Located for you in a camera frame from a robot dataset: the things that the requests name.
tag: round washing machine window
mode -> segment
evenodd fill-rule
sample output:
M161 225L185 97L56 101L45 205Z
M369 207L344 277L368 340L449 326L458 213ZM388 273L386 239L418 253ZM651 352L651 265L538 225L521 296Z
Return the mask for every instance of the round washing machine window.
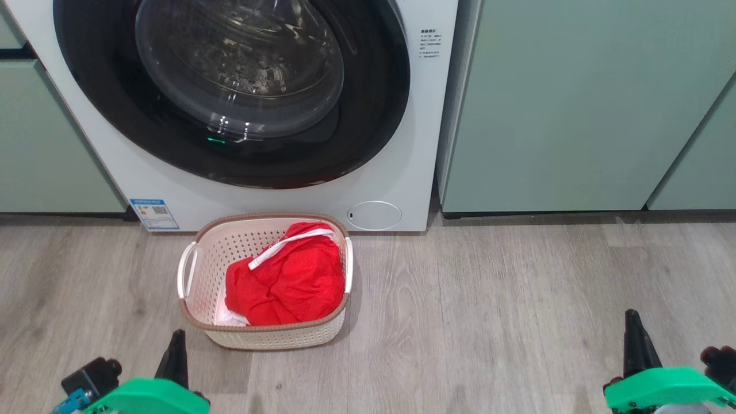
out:
M354 171L399 125L391 0L54 0L67 65L124 136L193 174L297 188Z

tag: green plastic part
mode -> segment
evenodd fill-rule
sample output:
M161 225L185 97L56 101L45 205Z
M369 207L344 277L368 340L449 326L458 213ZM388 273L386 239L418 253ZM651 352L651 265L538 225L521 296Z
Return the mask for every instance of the green plastic part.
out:
M665 404L736 406L735 395L692 367L651 368L609 385L604 393L614 414Z
M202 397L168 379L132 378L89 406L85 414L208 414Z

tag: white washing machine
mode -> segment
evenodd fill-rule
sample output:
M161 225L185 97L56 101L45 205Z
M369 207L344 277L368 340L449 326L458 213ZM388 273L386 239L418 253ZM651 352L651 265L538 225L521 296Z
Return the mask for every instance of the white washing machine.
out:
M150 231L425 229L457 0L5 1Z

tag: laundry basket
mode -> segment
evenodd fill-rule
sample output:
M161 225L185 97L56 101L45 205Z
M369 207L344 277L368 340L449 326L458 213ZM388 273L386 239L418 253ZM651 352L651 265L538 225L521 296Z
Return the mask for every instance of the laundry basket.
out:
M296 222L326 223L335 232L333 238L340 248L345 276L345 294L340 306L328 316L311 322L279 326L216 325L217 306L225 295L227 267L257 256ZM347 230L337 220L315 214L248 214L216 220L205 226L184 249L177 271L184 318L218 345L249 350L304 348L329 342L342 327L352 282L353 245Z

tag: red cloth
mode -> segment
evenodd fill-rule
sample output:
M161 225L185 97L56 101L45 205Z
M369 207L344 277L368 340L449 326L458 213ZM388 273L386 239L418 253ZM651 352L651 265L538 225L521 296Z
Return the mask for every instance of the red cloth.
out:
M298 222L281 239L318 228L330 226ZM328 236L287 242L253 270L248 268L252 261L249 257L232 263L225 279L225 305L247 317L251 325L317 320L332 313L342 302L345 279L340 249Z

